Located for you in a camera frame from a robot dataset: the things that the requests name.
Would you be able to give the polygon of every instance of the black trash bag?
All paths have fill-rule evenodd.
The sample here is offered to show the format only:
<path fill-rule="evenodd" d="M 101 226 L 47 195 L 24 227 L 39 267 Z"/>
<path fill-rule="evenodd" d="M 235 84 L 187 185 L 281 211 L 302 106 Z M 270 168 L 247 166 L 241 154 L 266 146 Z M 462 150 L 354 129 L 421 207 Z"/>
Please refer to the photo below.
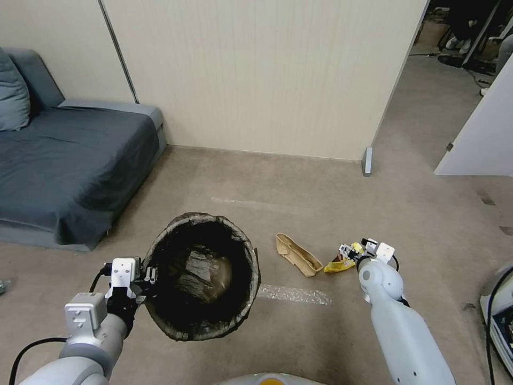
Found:
<path fill-rule="evenodd" d="M 260 285 L 250 240 L 225 217 L 186 213 L 153 242 L 143 268 L 157 267 L 146 307 L 177 341 L 224 337 L 247 318 Z"/>

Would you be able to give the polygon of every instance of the trash bin rim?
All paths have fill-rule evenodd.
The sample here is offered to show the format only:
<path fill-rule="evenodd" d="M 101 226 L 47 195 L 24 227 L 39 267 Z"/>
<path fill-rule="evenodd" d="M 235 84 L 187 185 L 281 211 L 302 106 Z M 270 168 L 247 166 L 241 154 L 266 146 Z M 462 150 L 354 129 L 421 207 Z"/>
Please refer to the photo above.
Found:
<path fill-rule="evenodd" d="M 221 222 L 222 224 L 228 226 L 231 228 L 233 233 L 237 234 L 240 237 L 240 241 L 242 241 L 245 245 L 246 250 L 248 253 L 246 255 L 251 256 L 251 261 L 248 261 L 252 266 L 256 266 L 256 269 L 253 269 L 252 275 L 251 275 L 251 282 L 249 285 L 249 296 L 248 296 L 248 302 L 246 306 L 237 314 L 230 322 L 229 327 L 227 328 L 227 331 L 225 332 L 219 332 L 218 330 L 204 333 L 204 334 L 197 334 L 194 336 L 189 336 L 186 333 L 180 332 L 179 330 L 175 330 L 174 328 L 167 325 L 157 314 L 155 311 L 155 308 L 152 304 L 152 301 L 150 298 L 148 298 L 145 302 L 146 308 L 148 309 L 148 312 L 150 313 L 151 318 L 153 321 L 159 326 L 159 328 L 166 333 L 169 337 L 173 338 L 177 341 L 202 341 L 202 340 L 209 340 L 210 338 L 219 338 L 224 337 L 225 335 L 233 332 L 236 330 L 240 324 L 248 317 L 249 311 L 251 306 L 253 305 L 253 302 L 257 296 L 258 288 L 260 286 L 260 268 L 258 265 L 258 257 L 255 252 L 255 249 L 253 245 L 251 244 L 251 241 L 247 237 L 247 235 L 232 221 L 230 221 L 228 218 L 222 216 L 222 215 L 211 215 L 208 213 L 201 213 L 201 212 L 187 212 L 184 213 L 176 218 L 174 218 L 167 226 L 160 232 L 158 237 L 153 241 L 150 248 L 148 249 L 146 256 L 143 260 L 143 270 L 146 270 L 150 263 L 150 256 L 153 254 L 155 247 L 162 241 L 169 233 L 171 233 L 175 228 L 178 226 L 181 226 L 187 222 L 190 222 L 191 220 L 194 220 L 195 218 L 198 219 L 197 224 L 206 223 L 206 222 Z"/>

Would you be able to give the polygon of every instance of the beige wall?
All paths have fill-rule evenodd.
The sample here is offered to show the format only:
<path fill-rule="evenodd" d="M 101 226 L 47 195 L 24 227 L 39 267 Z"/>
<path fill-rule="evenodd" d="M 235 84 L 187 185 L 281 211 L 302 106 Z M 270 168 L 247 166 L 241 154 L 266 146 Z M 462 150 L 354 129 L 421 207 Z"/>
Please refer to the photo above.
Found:
<path fill-rule="evenodd" d="M 360 159 L 426 0 L 105 0 L 170 143 Z"/>
<path fill-rule="evenodd" d="M 96 0 L 1 0 L 0 46 L 36 50 L 67 98 L 133 101 Z"/>

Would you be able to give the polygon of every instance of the gray pillow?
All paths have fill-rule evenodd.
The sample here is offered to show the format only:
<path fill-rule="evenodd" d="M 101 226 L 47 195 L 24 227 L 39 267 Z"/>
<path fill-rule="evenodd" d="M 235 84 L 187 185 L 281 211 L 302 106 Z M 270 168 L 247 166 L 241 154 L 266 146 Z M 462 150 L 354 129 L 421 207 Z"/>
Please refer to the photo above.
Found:
<path fill-rule="evenodd" d="M 15 131 L 28 126 L 30 96 L 25 80 L 0 48 L 0 131 Z"/>

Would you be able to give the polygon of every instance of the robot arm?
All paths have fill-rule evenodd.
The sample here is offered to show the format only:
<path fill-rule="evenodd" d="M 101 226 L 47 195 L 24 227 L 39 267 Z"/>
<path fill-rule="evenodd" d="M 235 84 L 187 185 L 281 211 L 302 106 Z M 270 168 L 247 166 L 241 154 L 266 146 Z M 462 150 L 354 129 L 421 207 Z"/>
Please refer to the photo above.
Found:
<path fill-rule="evenodd" d="M 372 305 L 371 320 L 392 379 L 397 384 L 454 385 L 454 377 L 424 319 L 403 297 L 399 273 L 387 262 L 394 249 L 369 240 L 358 257 L 359 279 Z"/>
<path fill-rule="evenodd" d="M 134 323 L 135 312 L 144 300 L 141 286 L 155 283 L 156 271 L 149 269 L 139 279 L 138 258 L 112 261 L 107 294 L 78 293 L 65 306 L 69 338 L 53 361 L 21 385 L 108 385 L 112 369 Z"/>

